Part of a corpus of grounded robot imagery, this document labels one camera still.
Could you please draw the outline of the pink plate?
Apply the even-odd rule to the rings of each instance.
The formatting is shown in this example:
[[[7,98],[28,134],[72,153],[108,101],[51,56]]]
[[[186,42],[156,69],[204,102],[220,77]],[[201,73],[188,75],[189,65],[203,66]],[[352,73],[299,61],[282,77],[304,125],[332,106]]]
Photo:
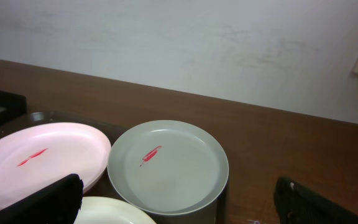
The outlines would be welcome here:
[[[0,139],[0,210],[77,174],[83,192],[101,178],[111,143],[100,130],[80,123],[50,123]]]

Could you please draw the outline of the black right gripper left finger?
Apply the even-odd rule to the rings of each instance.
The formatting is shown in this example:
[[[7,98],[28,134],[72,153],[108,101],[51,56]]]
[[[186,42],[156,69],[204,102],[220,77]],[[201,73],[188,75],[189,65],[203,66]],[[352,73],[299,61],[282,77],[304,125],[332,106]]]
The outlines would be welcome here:
[[[70,174],[0,210],[0,224],[73,224],[82,198],[83,181]]]

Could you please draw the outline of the cream white plate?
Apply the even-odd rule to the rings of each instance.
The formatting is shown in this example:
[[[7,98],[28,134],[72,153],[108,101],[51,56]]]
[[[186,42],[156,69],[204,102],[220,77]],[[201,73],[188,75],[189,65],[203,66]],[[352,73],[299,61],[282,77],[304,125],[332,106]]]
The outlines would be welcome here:
[[[122,200],[83,197],[74,224],[155,224],[145,212]]]

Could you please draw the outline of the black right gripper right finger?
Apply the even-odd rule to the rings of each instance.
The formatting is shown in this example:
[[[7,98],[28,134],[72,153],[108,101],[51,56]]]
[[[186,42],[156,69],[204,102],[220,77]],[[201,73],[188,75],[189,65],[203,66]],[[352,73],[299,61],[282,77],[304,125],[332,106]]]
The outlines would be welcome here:
[[[279,177],[273,201],[280,224],[358,224],[358,215],[286,177]]]

